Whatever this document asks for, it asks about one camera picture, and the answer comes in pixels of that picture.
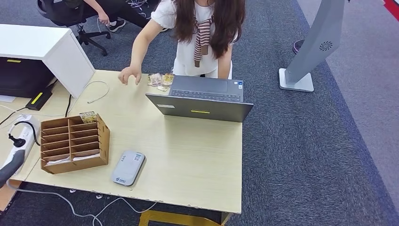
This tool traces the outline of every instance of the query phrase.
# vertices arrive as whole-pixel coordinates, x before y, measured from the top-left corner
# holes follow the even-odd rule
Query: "gray laptop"
[[[243,89],[241,80],[175,76],[168,96],[146,96],[164,115],[243,122],[254,106]]]

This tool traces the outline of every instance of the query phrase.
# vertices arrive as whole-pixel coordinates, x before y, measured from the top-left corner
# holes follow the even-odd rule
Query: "cardboard file sorter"
[[[80,116],[43,121],[40,135],[41,169],[48,173],[108,164],[110,130],[98,114],[92,123],[84,123]]]

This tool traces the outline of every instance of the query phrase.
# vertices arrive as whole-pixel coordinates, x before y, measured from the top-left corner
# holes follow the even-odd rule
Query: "yellow sticker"
[[[12,62],[12,63],[20,63],[20,60],[7,60],[7,62]]]
[[[38,96],[32,101],[32,105],[36,103],[36,101],[39,99],[39,97],[42,95],[43,93],[39,93]]]
[[[194,113],[205,113],[205,114],[211,114],[211,112],[207,112],[207,111],[195,111],[195,110],[191,110],[191,112],[194,112]]]

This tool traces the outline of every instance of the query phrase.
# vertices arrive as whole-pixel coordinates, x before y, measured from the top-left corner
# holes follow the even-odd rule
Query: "compartment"
[[[42,129],[42,131],[41,131],[42,136],[50,136],[50,135],[57,135],[57,134],[63,134],[63,133],[68,133],[68,125],[63,126],[63,127],[51,128],[51,129]]]
[[[92,142],[88,144],[75,145],[71,147],[71,153],[83,152],[89,150],[100,149],[100,142]]]
[[[69,139],[69,133],[57,134],[57,135],[49,135],[49,136],[41,136],[41,143],[52,143],[57,141],[63,141]]]
[[[68,126],[68,119],[67,118],[57,119],[57,120],[50,120],[50,121],[43,121],[41,123],[41,129],[42,130],[58,128],[58,127],[65,127],[65,126]]]
[[[80,116],[74,116],[69,118],[69,125],[73,126],[73,125],[81,125],[84,124],[84,122],[82,121]]]
[[[58,148],[50,151],[43,151],[41,152],[41,156],[43,157],[50,157],[50,156],[56,156],[56,155],[61,155],[61,154],[69,154],[69,147],[63,147],[63,148]]]
[[[73,125],[70,127],[71,132],[78,132],[78,131],[84,131],[84,130],[90,130],[90,129],[96,129],[97,128],[97,122],[92,122],[92,123],[86,123],[86,124],[80,124],[80,125]]]
[[[69,154],[60,154],[56,156],[50,156],[50,157],[44,157],[42,158],[44,161],[49,162],[49,161],[57,161],[61,159],[66,159],[69,157]]]
[[[42,150],[42,152],[45,152],[45,151],[50,151],[50,150],[59,149],[59,148],[63,148],[63,147],[69,147],[69,140],[42,144],[41,150]]]
[[[100,154],[100,149],[94,149],[94,150],[88,150],[88,151],[83,151],[83,152],[76,152],[76,153],[72,153],[72,159],[74,157],[86,157],[86,156],[91,156],[94,154]]]
[[[80,137],[98,136],[97,129],[83,130],[78,132],[71,132],[71,139],[76,139]]]
[[[72,139],[71,146],[88,144],[88,143],[93,143],[93,142],[98,142],[97,135]]]

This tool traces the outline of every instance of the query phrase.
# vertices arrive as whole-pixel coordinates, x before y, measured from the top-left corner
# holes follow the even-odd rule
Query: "fan logo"
[[[323,52],[330,50],[333,47],[333,43],[330,41],[325,41],[323,42],[320,46],[319,49]]]
[[[122,182],[122,183],[126,183],[125,180],[122,180],[122,179],[120,179],[120,178],[116,178],[116,181],[120,181],[120,182]]]

